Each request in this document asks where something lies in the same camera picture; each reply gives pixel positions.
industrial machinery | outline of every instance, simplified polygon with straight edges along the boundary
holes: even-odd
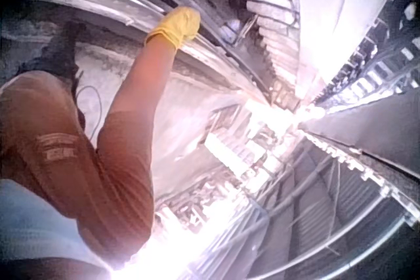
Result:
[[[63,20],[81,20],[81,83],[99,90],[104,111],[145,32],[177,5],[200,11],[199,35],[178,53],[157,111],[156,229],[175,220],[200,235],[212,203],[232,207],[174,279],[415,278],[418,0],[13,3],[2,80]],[[96,100],[80,98],[95,142],[103,117]],[[140,251],[134,263],[143,259]]]

hand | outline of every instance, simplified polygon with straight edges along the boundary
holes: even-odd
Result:
[[[189,7],[177,7],[147,35],[145,43],[153,36],[161,34],[176,49],[179,49],[185,40],[191,40],[197,35],[199,27],[200,13],[198,11]]]

person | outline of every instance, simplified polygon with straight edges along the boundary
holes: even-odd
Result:
[[[154,115],[200,14],[170,12],[146,37],[95,150],[75,103],[70,22],[0,90],[2,279],[109,279],[148,240]]]

